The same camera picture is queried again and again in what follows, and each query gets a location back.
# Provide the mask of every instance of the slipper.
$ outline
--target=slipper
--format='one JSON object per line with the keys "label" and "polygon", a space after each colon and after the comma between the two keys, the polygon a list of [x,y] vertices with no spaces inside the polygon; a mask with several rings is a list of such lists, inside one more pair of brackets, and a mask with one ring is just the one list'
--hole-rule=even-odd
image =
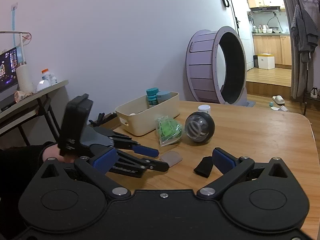
{"label": "slipper", "polygon": [[285,106],[281,106],[280,108],[273,106],[273,107],[271,107],[271,109],[275,110],[275,111],[283,111],[283,112],[289,111],[288,108],[286,108]]}
{"label": "slipper", "polygon": [[284,105],[284,99],[282,96],[273,96],[272,99],[278,104],[278,105]]}

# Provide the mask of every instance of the paper towel roll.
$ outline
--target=paper towel roll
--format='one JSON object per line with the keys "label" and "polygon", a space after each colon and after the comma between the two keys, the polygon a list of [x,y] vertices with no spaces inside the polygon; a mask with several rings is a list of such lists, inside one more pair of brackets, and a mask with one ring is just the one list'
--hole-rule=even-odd
{"label": "paper towel roll", "polygon": [[27,93],[33,91],[33,86],[30,78],[29,67],[26,62],[20,62],[17,65],[16,73],[19,84],[19,90]]}

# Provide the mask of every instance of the monitor screen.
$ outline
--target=monitor screen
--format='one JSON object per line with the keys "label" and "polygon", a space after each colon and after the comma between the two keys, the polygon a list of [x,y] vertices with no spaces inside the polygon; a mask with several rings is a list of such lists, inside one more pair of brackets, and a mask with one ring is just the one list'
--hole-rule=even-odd
{"label": "monitor screen", "polygon": [[13,48],[0,55],[0,92],[18,83],[17,49]]}

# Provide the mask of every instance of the blue pad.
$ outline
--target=blue pad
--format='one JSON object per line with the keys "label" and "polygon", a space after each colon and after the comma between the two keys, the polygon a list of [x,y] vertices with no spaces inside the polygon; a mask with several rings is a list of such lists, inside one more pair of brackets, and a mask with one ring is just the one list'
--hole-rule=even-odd
{"label": "blue pad", "polygon": [[92,166],[103,174],[106,174],[113,165],[118,161],[119,155],[117,154],[116,148],[107,151],[104,155],[94,160]]}
{"label": "blue pad", "polygon": [[146,146],[142,146],[142,145],[134,145],[132,146],[132,150],[135,153],[141,154],[141,155],[145,155],[145,156],[149,156],[149,157],[158,157],[159,155],[159,151],[153,148],[149,148]]}
{"label": "blue pad", "polygon": [[213,165],[216,166],[222,174],[227,173],[236,166],[235,160],[231,159],[227,154],[228,153],[224,154],[216,148],[212,152]]}

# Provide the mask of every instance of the plastic bag with green contents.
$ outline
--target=plastic bag with green contents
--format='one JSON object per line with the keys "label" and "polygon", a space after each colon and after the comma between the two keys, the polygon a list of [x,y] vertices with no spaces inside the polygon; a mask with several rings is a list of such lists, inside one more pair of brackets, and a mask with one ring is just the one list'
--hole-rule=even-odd
{"label": "plastic bag with green contents", "polygon": [[163,116],[156,120],[156,131],[160,146],[166,146],[175,143],[181,138],[183,127],[173,118]]}

